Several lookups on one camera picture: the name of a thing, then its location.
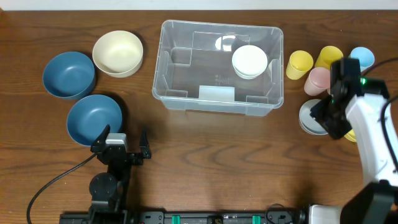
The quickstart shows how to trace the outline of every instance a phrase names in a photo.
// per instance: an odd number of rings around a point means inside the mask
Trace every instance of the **storage box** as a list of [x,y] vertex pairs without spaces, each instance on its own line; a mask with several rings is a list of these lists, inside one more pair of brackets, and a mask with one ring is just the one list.
[[[268,56],[266,71],[245,80],[232,55],[244,45]],[[172,110],[203,110],[265,116],[282,106],[283,32],[277,27],[165,21],[152,94]]]

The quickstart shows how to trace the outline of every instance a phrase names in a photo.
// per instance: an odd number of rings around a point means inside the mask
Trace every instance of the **tabletop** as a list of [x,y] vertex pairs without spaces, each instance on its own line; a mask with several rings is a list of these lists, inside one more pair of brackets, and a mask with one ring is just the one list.
[[[312,98],[299,80],[284,78],[285,101],[265,117],[171,111],[151,89],[160,28],[167,19],[253,26],[284,32],[284,61],[295,50],[317,58],[327,45],[344,55],[371,49],[376,63],[398,56],[396,11],[31,11],[0,12],[0,223],[25,223],[32,196],[48,181],[91,155],[68,135],[76,101],[56,98],[42,84],[54,56],[78,51],[91,57],[95,42],[127,30],[144,44],[141,69],[127,78],[99,70],[93,93],[113,95],[129,112],[129,145],[148,128],[152,159],[132,171],[132,209],[167,211],[265,210],[308,203],[344,205],[363,187],[355,143],[312,136],[299,126],[299,109]],[[396,63],[369,76],[398,90]],[[398,107],[392,106],[392,114]],[[90,180],[106,166],[94,159],[54,183],[34,203],[33,223],[57,223],[65,211],[87,211]]]

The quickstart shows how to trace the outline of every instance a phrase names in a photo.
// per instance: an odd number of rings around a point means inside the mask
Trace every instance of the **black cable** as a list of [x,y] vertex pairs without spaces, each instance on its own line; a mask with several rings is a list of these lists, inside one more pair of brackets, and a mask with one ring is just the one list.
[[391,146],[391,142],[387,133],[387,128],[386,128],[386,110],[387,107],[390,103],[392,103],[394,100],[398,99],[398,95],[390,98],[390,100],[387,100],[387,102],[383,105],[383,107],[381,108],[381,114],[380,114],[380,122],[381,122],[381,129],[383,130],[383,135],[384,135],[384,139],[386,140],[386,144],[388,147],[388,150],[390,151],[391,157],[392,157],[392,161],[394,162],[394,165],[396,167],[396,172],[398,171],[398,161],[396,158],[396,155],[394,153],[394,150]]
[[284,206],[281,205],[281,204],[279,204],[279,203],[272,204],[270,207],[268,207],[268,209],[267,209],[267,211],[266,211],[266,219],[267,219],[267,221],[269,221],[269,223],[271,223],[271,224],[276,224],[276,223],[274,223],[273,221],[271,221],[271,220],[268,218],[268,211],[269,211],[272,207],[275,207],[276,205],[277,205],[277,206],[280,206],[280,207],[282,207],[282,208],[284,208]]
[[380,63],[377,63],[377,64],[373,65],[372,67],[370,67],[362,76],[366,76],[369,72],[373,71],[377,67],[380,67],[381,65],[384,65],[389,62],[395,62],[396,60],[398,60],[398,57],[390,58],[390,59],[384,60]]
[[26,219],[28,224],[32,224],[32,221],[30,220],[30,210],[32,208],[33,203],[35,202],[36,198],[50,185],[52,185],[55,181],[61,179],[62,177],[65,177],[66,175],[70,174],[71,172],[77,170],[78,168],[81,168],[83,165],[85,165],[88,161],[92,160],[97,154],[94,153],[92,156],[90,156],[88,159],[86,159],[85,161],[83,161],[81,164],[78,164],[77,166],[75,166],[74,168],[64,172],[63,174],[59,175],[58,177],[52,179],[50,182],[48,182],[46,185],[44,185],[44,187],[42,187],[32,198],[32,200],[30,200],[29,205],[27,206],[27,210],[26,210]]

